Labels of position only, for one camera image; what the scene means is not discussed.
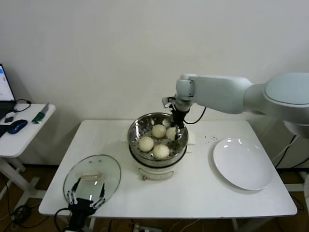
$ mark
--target laptop screen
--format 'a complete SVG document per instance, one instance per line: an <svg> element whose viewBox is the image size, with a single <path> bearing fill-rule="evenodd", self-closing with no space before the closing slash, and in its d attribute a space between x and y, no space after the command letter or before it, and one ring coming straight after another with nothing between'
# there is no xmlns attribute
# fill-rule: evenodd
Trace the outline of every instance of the laptop screen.
<svg viewBox="0 0 309 232"><path fill-rule="evenodd" d="M0 65L0 101L14 100L14 95L4 74L3 67Z"/></svg>

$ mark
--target white wall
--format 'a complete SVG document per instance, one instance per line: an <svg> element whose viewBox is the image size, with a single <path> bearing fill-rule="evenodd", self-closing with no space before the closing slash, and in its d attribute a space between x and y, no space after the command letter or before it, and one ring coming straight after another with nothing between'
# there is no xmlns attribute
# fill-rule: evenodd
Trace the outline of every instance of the white wall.
<svg viewBox="0 0 309 232"><path fill-rule="evenodd" d="M309 72L308 8L306 0L1 1L0 61L14 92L57 106L23 160L60 163L84 119L163 111L161 98L184 72L254 83ZM268 117L208 110L203 119L224 118L249 119L270 155L291 137L277 140Z"/></svg>

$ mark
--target white plate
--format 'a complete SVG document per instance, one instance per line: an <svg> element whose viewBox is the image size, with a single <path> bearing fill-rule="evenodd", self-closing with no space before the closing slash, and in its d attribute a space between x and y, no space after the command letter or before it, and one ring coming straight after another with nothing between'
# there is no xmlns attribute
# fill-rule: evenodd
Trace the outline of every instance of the white plate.
<svg viewBox="0 0 309 232"><path fill-rule="evenodd" d="M232 184L260 190L271 181L273 167L264 149L242 138L220 141L213 151L219 172Z"/></svg>

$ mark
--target glass lid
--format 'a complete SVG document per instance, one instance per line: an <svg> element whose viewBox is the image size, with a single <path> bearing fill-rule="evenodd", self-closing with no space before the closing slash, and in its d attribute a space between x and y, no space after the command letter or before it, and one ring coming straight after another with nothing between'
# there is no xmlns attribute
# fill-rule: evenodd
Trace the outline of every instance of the glass lid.
<svg viewBox="0 0 309 232"><path fill-rule="evenodd" d="M79 181L76 198L95 202L103 191L106 202L116 192L120 179L121 169L117 160L108 155L90 156L69 171L64 181L63 194L69 202L67 193Z"/></svg>

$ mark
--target cable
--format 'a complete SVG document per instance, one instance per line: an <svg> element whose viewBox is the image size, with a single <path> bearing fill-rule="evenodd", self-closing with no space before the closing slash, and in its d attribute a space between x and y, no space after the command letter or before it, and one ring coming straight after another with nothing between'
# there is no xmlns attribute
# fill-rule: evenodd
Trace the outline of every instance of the cable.
<svg viewBox="0 0 309 232"><path fill-rule="evenodd" d="M54 215L54 224L55 224L55 226L56 226L56 228L57 228L57 230L58 230L59 232L62 232L62 230L60 229L60 227L59 227L59 225L58 225L58 223L57 223L57 215L58 215L58 213L60 213L61 211L64 211L64 210L69 210L69 208L62 208L62 209L59 209L59 210L55 213L55 215Z"/></svg>
<svg viewBox="0 0 309 232"><path fill-rule="evenodd" d="M9 194L9 187L8 187L8 184L7 184L6 180L5 180L5 176L3 175L3 173L1 173L1 175L2 175L2 179L3 179L4 183L5 183L6 191L7 191L7 195L8 195L8 212L9 212L9 215L12 216L11 211L10 211L10 194Z"/></svg>
<svg viewBox="0 0 309 232"><path fill-rule="evenodd" d="M292 137L289 146L286 147L286 148L284 149L285 152L284 152L283 156L281 157L281 159L279 160L279 162L277 163L277 165L275 166L275 168L277 168L277 167L279 166L279 164L281 163L281 161L282 161L283 158L285 157L285 155L286 155L287 151L289 150L290 145L292 144L292 142L293 142L293 140L294 140L295 137L296 137L296 135L294 135L294 136Z"/></svg>
<svg viewBox="0 0 309 232"><path fill-rule="evenodd" d="M9 216L9 214L3 216L3 218L0 218L0 221L2 221L3 219L5 219L7 216Z"/></svg>
<svg viewBox="0 0 309 232"><path fill-rule="evenodd" d="M112 231L112 221L113 221L113 219L110 221L110 223L108 225L108 232Z"/></svg>
<svg viewBox="0 0 309 232"><path fill-rule="evenodd" d="M278 226L280 232L284 232L284 230L281 228L281 226L279 224L279 219L278 218L276 218L276 222L277 222L277 226Z"/></svg>
<svg viewBox="0 0 309 232"><path fill-rule="evenodd" d="M14 225L14 223L11 224L11 229L12 229L12 231L16 231L17 228L18 228L18 225L15 228L13 228L13 225Z"/></svg>
<svg viewBox="0 0 309 232"><path fill-rule="evenodd" d="M130 221L125 221L124 223L129 223L129 224L136 225L135 223L130 222ZM116 230L116 232L118 232L118 231L120 230L120 228L123 226L124 223L122 223L122 224L118 227L118 229Z"/></svg>
<svg viewBox="0 0 309 232"><path fill-rule="evenodd" d="M10 227L10 225L11 225L12 223L13 223L13 221L11 221L10 224L8 224L8 225L5 227L5 229L4 229L3 232L6 232L6 230Z"/></svg>
<svg viewBox="0 0 309 232"><path fill-rule="evenodd" d="M179 221L176 221L170 228L169 228L169 231L170 232L172 230L173 227L175 227L179 222L181 222L181 220Z"/></svg>
<svg viewBox="0 0 309 232"><path fill-rule="evenodd" d="M284 152L290 145L292 145L299 136L297 136L290 144L288 144L278 155L276 155L271 161L274 161L279 155L281 155L282 152Z"/></svg>
<svg viewBox="0 0 309 232"><path fill-rule="evenodd" d="M303 164L304 162L307 162L308 160L309 160L309 157L308 157L307 159L305 159L304 161L300 162L299 164L293 166L292 168L297 167L297 166Z"/></svg>
<svg viewBox="0 0 309 232"><path fill-rule="evenodd" d="M186 120L183 120L186 124L190 124L190 125L192 125L192 124L196 124L196 123L198 123L201 119L202 119L202 117L204 116L204 113L205 113L205 111L206 111L206 107L204 108L204 110L203 110L203 112L202 112L202 115L198 118L198 120L196 120L195 122L187 122Z"/></svg>
<svg viewBox="0 0 309 232"><path fill-rule="evenodd" d="M290 195L291 195L291 197L292 197L292 199L293 199L295 205L296 205L296 203L298 203L298 204L301 206L301 208L298 208L297 205L296 205L296 208L297 208L298 210L300 210L300 211L304 211L304 210L305 210L305 207L304 207L304 205L300 202L300 200L297 199L297 198L296 198L295 196L293 196L292 194L290 194Z"/></svg>
<svg viewBox="0 0 309 232"><path fill-rule="evenodd" d="M16 110L15 108L13 109L13 112L23 112L24 110L27 110L29 107L31 107L32 102L26 99L18 99L16 100L16 103L19 101L25 101L29 106L27 106L25 109L22 110Z"/></svg>
<svg viewBox="0 0 309 232"><path fill-rule="evenodd" d="M42 221L40 221L38 224L36 224L36 225L34 225L34 226L23 226L23 225L18 224L18 223L17 223L17 225L18 225L19 227L21 227L21 228L24 228L24 229L31 229L31 228L34 228L34 227L37 227L37 226L41 225L41 224L42 224L43 222L45 222L48 218L49 218L49 216L47 216L46 218L44 218Z"/></svg>
<svg viewBox="0 0 309 232"><path fill-rule="evenodd" d="M103 232L103 230L106 230L106 232L108 232L108 228L107 227L103 227L100 232Z"/></svg>
<svg viewBox="0 0 309 232"><path fill-rule="evenodd" d="M4 175L2 174L2 178L3 178L3 181L5 183L5 186L6 186L6 191L7 191L7 195L8 195L8 212L9 212L9 215L11 217L14 217L14 220L12 220L11 223L13 224L16 224L18 225L19 227L21 228L24 228L24 229L31 229L31 228L34 228L34 227L37 227L38 225L41 225L43 222L45 222L47 219L48 219L48 216L43 219L42 221L40 221L38 224L34 225L34 226L23 226L21 225L21 223L25 222L31 215L31 209L33 208L30 208L29 206L27 205L21 205L20 207L16 208L12 213L11 213L11 210L10 210L10 194L9 194L9 187L8 187L8 184L5 180L5 177Z"/></svg>
<svg viewBox="0 0 309 232"><path fill-rule="evenodd" d="M181 231L179 231L179 232L183 232L183 231L184 231L185 229L187 229L189 226L192 226L194 223L197 223L198 221L200 221L200 219L198 219L198 220L196 220L196 221L190 223L189 225L185 226L185 227L184 227Z"/></svg>

